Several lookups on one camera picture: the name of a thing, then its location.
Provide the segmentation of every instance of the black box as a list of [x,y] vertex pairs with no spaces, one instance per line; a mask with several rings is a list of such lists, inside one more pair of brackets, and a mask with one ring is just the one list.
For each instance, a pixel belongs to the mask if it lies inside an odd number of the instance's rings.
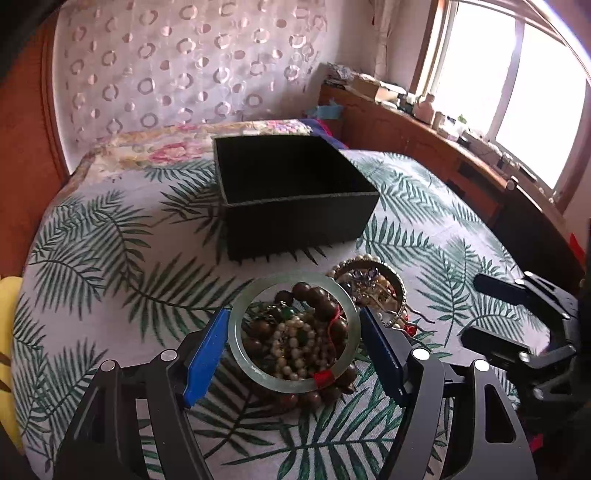
[[214,139],[231,260],[360,237],[379,193],[320,137]]

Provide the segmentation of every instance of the curtain with circle pattern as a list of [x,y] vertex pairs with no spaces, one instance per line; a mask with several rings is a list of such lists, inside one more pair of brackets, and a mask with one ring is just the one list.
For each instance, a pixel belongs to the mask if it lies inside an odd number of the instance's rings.
[[63,140],[298,115],[324,0],[77,0],[56,34]]

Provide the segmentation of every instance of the bedspread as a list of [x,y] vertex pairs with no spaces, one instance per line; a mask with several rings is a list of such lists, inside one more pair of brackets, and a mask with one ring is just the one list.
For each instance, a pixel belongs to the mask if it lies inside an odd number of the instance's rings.
[[[539,349],[540,321],[477,293],[478,272],[521,276],[490,230],[456,195],[408,157],[344,155],[379,189],[356,242],[231,262],[225,254],[211,137],[300,133],[297,121],[175,127],[125,134],[95,148],[48,210],[24,273],[14,327],[13,385],[27,455],[50,478],[57,449],[92,375],[106,359],[149,361],[201,329],[254,278],[327,271],[370,253],[401,275],[421,340],[439,358],[468,364],[459,333],[479,325]],[[267,219],[245,235],[264,235]],[[360,351],[356,391],[310,414],[277,416],[241,383],[227,353],[207,396],[188,410],[214,478],[374,478],[402,418]],[[515,391],[499,372],[509,397]],[[145,404],[138,407],[150,475],[162,478]],[[445,401],[427,476],[440,472],[450,428]]]

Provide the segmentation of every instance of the wooden headboard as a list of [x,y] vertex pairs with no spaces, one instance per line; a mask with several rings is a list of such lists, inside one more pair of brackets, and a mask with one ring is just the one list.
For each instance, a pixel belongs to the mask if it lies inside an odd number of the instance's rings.
[[0,277],[21,275],[41,217],[69,174],[53,108],[57,12],[28,40],[0,82]]

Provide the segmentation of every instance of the bottle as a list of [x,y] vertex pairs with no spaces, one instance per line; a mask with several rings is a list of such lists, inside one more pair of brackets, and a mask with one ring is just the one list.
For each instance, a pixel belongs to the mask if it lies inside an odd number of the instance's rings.
[[413,114],[415,118],[430,126],[435,117],[435,109],[433,108],[434,101],[435,96],[432,93],[428,93],[427,97],[422,102],[419,102],[414,106]]

